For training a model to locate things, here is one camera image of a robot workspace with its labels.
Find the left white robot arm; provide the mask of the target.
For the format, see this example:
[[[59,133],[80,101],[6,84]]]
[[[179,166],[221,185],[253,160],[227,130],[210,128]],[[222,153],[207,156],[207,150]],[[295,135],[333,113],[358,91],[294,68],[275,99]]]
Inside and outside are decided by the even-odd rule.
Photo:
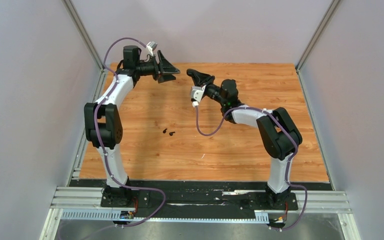
[[[151,76],[158,83],[173,81],[181,71],[171,64],[160,50],[141,60],[142,50],[136,45],[123,47],[123,58],[113,80],[101,97],[84,106],[86,139],[99,152],[106,172],[105,200],[115,200],[120,206],[133,201],[132,187],[122,163],[120,143],[123,126],[119,107],[141,77]]]

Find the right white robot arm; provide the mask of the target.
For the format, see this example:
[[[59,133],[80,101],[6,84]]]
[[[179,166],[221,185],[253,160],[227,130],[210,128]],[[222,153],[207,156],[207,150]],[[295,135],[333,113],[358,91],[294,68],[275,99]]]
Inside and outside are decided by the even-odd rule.
[[[187,69],[186,74],[193,81],[190,97],[196,114],[199,113],[201,101],[207,97],[220,104],[221,123],[230,122],[258,129],[271,161],[265,201],[272,209],[281,207],[292,187],[292,160],[303,142],[303,137],[287,110],[283,107],[260,109],[241,102],[234,79],[225,79],[218,86],[214,83],[213,75],[191,68]]]

